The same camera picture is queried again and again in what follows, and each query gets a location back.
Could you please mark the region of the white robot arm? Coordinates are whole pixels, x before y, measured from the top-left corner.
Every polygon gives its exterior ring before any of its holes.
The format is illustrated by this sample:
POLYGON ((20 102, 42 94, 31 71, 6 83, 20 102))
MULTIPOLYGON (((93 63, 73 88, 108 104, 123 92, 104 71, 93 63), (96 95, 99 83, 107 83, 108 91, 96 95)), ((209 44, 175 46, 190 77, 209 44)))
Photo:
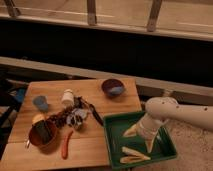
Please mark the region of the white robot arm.
POLYGON ((154 97, 145 103, 145 115, 129 127, 124 137, 139 135, 145 139, 148 152, 152 151, 155 137, 169 119, 213 131, 213 106, 181 105, 172 97, 154 97))

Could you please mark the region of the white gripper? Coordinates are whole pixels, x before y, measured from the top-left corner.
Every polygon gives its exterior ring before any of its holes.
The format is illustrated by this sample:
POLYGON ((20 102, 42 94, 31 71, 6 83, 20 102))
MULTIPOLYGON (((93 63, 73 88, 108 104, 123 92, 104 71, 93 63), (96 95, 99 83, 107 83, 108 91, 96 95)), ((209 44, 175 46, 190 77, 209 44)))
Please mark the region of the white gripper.
POLYGON ((124 137, 134 137, 137 134, 142 138, 151 138, 145 141, 145 145, 148 151, 151 151, 154 146, 155 136, 161 126, 165 125, 168 119, 155 119, 148 113, 146 113, 136 125, 132 125, 128 128, 123 136, 124 137))

